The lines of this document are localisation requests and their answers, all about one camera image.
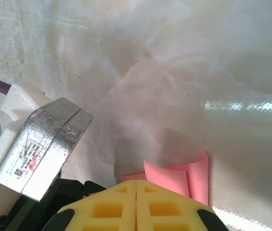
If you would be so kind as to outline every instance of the square hole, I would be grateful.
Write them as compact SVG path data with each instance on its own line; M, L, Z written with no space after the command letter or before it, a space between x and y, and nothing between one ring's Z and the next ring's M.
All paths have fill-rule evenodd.
M154 231L190 231L188 224L153 224Z
M182 211L177 202L152 201L149 204L151 216L181 216Z
M118 226L84 226L82 231L118 231Z
M123 204L101 203L93 207L91 218L120 218L122 217Z
M126 191L127 191L127 187L124 187L124 188L118 189L116 192L117 193L126 193Z
M146 193L156 193L157 191L155 189L150 188L150 187L146 187L145 192Z

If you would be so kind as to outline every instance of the pink paper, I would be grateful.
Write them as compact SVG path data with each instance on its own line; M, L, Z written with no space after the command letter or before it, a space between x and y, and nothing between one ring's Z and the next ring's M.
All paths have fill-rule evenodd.
M147 181L189 197L186 171L169 170L144 161Z
M144 165L145 172L125 175L121 177L121 180L148 180L176 193L189 195L190 198L208 205L209 156L204 150L200 151L199 157L194 163L162 168L145 161Z

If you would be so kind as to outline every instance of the black plastic part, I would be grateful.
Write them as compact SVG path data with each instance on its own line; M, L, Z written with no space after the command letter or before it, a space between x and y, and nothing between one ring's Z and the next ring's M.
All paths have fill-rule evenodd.
M98 193L105 189L91 181L86 181L83 185L77 180L56 179L41 201L33 205L16 231L41 231L52 216L62 207L81 200L83 196ZM0 231L6 230L28 200L30 199L21 196L9 215L0 217Z
M229 231L216 214L204 209L197 212L208 231Z
M66 209L55 214L42 231L64 231L72 220L74 214L75 212L73 209Z
M105 189L106 188L96 184L95 182L88 180L84 183L83 194L84 196L89 196L92 193L98 193Z
M7 216L0 217L0 231L6 230L11 221L27 201L30 201L30 199L25 196L21 196L10 210L10 213Z

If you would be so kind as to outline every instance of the white backdrop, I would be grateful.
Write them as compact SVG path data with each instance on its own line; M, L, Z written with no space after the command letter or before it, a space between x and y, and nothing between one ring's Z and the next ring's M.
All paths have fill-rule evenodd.
M203 148L216 213L272 231L271 0L0 0L0 79L95 116L65 177L110 187Z

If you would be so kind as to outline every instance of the sticker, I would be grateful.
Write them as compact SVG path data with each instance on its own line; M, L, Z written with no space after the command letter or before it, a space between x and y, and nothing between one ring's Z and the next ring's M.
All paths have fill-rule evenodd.
M10 170L10 175L17 177L20 180L25 180L27 174L35 171L41 160L42 156L39 154L42 148L42 145L29 139L27 145L19 154L19 157Z

